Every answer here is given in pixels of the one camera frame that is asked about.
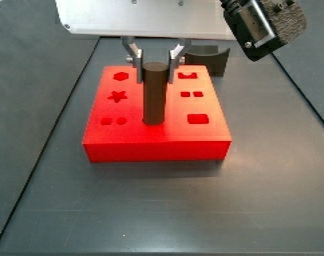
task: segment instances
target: square hole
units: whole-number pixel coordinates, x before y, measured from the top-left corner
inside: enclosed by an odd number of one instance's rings
[[[190,97],[190,92],[181,92],[181,97]]]
[[[204,93],[201,91],[193,92],[194,97],[204,97]]]
[[[102,118],[101,120],[102,125],[110,125],[111,123],[113,123],[113,118],[109,118],[109,117]]]

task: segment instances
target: black object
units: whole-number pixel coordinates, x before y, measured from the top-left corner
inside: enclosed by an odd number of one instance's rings
[[[306,28],[306,19],[296,1],[221,1],[225,20],[253,61],[289,44]]]
[[[324,0],[302,0],[308,31],[274,56],[324,120]]]
[[[0,2],[0,233],[98,42],[57,17],[54,0]]]
[[[186,65],[205,65],[212,76],[224,77],[230,48],[218,51],[218,45],[193,45],[185,54]]]
[[[161,62],[143,65],[143,122],[158,125],[165,122],[169,67]]]

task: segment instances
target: star-shaped hole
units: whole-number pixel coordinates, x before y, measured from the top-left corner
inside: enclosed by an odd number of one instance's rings
[[[127,99],[127,96],[125,95],[126,91],[122,92],[111,92],[111,96],[107,98],[109,100],[114,100],[115,103],[118,103],[121,100]]]

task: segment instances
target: red block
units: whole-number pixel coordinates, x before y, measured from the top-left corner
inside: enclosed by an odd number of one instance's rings
[[[105,68],[83,137],[90,161],[224,159],[232,136],[206,67],[177,69],[165,123],[157,126],[142,122],[143,84],[135,74],[127,66]]]

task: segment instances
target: rectangular hole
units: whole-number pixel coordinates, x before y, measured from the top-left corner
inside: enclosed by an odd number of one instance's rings
[[[209,116],[206,114],[189,114],[188,115],[189,124],[209,124]]]

